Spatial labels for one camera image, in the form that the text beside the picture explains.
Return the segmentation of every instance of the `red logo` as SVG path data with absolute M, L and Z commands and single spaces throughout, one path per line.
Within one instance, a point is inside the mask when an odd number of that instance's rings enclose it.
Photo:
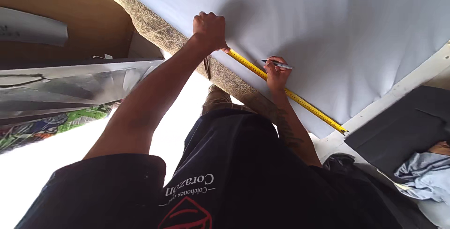
M 211 229 L 212 217 L 207 210 L 189 197 L 184 197 L 162 219 L 158 229 Z

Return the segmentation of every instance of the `black marker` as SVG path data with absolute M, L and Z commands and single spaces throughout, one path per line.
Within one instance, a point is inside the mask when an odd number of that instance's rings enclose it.
M 283 64 L 283 63 L 274 61 L 274 60 L 271 60 L 271 61 L 272 61 L 272 63 L 273 63 L 274 65 L 276 65 L 276 66 L 283 67 L 283 68 L 286 68 L 286 69 L 291 69 L 291 70 L 294 69 L 292 66 L 289 66 L 289 65 L 286 65 L 286 64 Z

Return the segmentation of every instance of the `tattoo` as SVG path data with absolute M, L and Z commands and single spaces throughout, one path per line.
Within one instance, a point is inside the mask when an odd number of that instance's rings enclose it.
M 299 147 L 304 141 L 300 138 L 296 138 L 294 132 L 286 121 L 285 116 L 288 113 L 285 110 L 277 108 L 277 129 L 280 139 L 284 141 L 287 147 Z

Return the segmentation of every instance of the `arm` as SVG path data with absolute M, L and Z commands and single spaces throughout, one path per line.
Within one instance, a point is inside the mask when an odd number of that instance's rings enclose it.
M 200 12 L 194 35 L 127 96 L 84 159 L 117 153 L 148 154 L 153 132 L 200 62 L 218 49 L 228 51 L 225 19 Z
M 272 56 L 267 59 L 264 66 L 267 71 L 267 85 L 277 106 L 278 134 L 286 146 L 290 147 L 307 165 L 322 167 L 307 130 L 301 124 L 284 92 L 291 70 L 274 66 L 272 60 L 287 63 L 282 57 Z

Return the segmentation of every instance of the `yellow measuring tape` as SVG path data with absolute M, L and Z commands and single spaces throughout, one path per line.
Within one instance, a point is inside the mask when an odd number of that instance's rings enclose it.
M 230 49 L 228 55 L 230 55 L 233 59 L 237 60 L 239 63 L 243 64 L 245 67 L 250 69 L 252 72 L 254 72 L 259 77 L 263 78 L 264 80 L 267 80 L 267 74 L 263 72 L 261 69 L 259 69 L 256 65 L 253 65 L 250 61 L 244 59 L 243 56 L 239 55 L 239 53 L 235 52 L 233 49 Z M 291 90 L 285 88 L 284 91 L 286 94 L 293 99 L 296 103 L 303 106 L 305 109 L 325 121 L 325 123 L 328 123 L 331 127 L 338 130 L 340 133 L 344 134 L 348 132 L 348 130 L 344 129 L 340 124 L 336 123 L 333 119 L 329 118 L 327 115 L 316 109 L 314 106 L 309 104 L 306 100 L 303 100 L 300 96 L 296 95 Z

